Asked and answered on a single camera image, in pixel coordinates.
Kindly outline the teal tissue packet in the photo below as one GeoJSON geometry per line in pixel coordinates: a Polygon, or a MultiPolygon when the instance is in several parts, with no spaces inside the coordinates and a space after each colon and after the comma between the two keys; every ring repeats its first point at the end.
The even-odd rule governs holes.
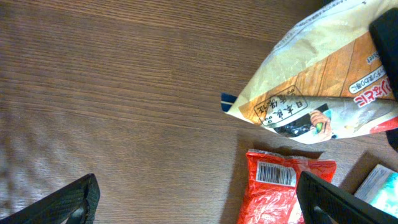
{"type": "Polygon", "coordinates": [[[397,217],[397,172],[378,164],[354,196],[397,217]]]}

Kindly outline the yellow wet wipes pack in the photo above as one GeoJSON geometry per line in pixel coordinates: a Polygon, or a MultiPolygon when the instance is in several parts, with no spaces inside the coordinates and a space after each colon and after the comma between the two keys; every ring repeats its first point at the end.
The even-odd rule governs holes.
{"type": "Polygon", "coordinates": [[[274,46],[231,116],[304,144],[397,128],[397,101],[369,25],[397,0],[327,1],[274,46]]]}

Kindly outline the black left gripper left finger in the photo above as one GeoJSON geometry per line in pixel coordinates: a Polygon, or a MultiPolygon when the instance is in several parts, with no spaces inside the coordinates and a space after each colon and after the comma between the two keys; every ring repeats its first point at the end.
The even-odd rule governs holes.
{"type": "Polygon", "coordinates": [[[6,217],[1,223],[93,224],[100,200],[94,174],[87,174],[58,191],[6,217]]]}

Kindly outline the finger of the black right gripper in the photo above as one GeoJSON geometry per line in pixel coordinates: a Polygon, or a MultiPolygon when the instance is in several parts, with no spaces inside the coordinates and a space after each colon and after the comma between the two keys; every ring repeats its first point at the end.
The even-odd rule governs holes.
{"type": "Polygon", "coordinates": [[[397,99],[397,8],[389,9],[372,21],[369,31],[397,99]]]}

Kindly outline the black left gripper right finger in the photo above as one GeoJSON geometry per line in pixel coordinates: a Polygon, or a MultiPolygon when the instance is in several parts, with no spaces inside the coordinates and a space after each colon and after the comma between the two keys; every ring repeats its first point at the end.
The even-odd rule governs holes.
{"type": "Polygon", "coordinates": [[[397,223],[396,217],[374,208],[308,171],[301,172],[296,194],[305,224],[397,223]]]}

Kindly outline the red snack packet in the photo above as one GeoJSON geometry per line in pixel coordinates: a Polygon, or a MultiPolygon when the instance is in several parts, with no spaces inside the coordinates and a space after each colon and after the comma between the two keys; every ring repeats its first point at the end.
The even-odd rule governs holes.
{"type": "Polygon", "coordinates": [[[302,156],[283,156],[250,149],[248,186],[244,193],[238,224],[303,223],[296,195],[301,172],[308,171],[331,182],[336,171],[333,160],[316,160],[302,156]]]}

